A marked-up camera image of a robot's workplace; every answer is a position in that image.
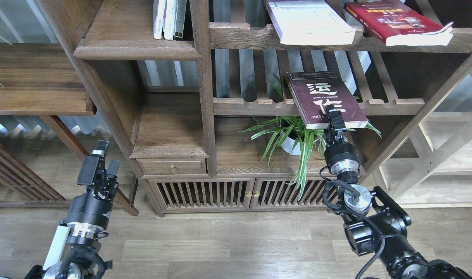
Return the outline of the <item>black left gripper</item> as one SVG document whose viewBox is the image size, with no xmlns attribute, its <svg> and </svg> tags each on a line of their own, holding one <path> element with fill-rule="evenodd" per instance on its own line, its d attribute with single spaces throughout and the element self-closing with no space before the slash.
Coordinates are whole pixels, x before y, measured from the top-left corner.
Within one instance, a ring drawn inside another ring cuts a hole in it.
<svg viewBox="0 0 472 279">
<path fill-rule="evenodd" d="M 105 156 L 109 141 L 98 141 L 90 155 L 86 155 L 77 177 L 77 185 L 84 186 L 85 191 L 73 198 L 65 223 L 75 230 L 79 226 L 97 231 L 107 229 L 110 213 L 117 192 L 117 171 L 119 160 L 110 160 L 105 169 Z"/>
</svg>

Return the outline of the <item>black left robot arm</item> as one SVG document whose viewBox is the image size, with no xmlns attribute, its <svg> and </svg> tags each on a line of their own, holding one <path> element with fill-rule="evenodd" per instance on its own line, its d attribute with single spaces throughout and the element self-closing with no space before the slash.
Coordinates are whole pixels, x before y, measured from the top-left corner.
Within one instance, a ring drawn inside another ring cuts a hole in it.
<svg viewBox="0 0 472 279">
<path fill-rule="evenodd" d="M 104 261 L 98 252 L 100 239 L 107 237 L 107 225 L 119 188 L 120 162 L 105 166 L 108 141 L 98 141 L 92 154 L 82 162 L 77 184 L 84 192 L 73 198 L 66 219 L 57 226 L 44 265 L 35 265 L 27 279 L 101 279 L 112 261 Z"/>
</svg>

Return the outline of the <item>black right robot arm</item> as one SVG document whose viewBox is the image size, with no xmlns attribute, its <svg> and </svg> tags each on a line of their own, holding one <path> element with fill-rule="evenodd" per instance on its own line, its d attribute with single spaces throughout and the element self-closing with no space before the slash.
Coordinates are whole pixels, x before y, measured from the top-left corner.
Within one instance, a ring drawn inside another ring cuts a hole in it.
<svg viewBox="0 0 472 279">
<path fill-rule="evenodd" d="M 380 259 L 392 279 L 469 279 L 470 275 L 443 260 L 427 261 L 407 240 L 410 216 L 380 187 L 372 191 L 358 184 L 360 160 L 344 140 L 342 113 L 326 107 L 325 161 L 335 180 L 325 184 L 323 203 L 344 221 L 346 238 L 358 256 L 374 256 L 357 274 Z"/>
</svg>

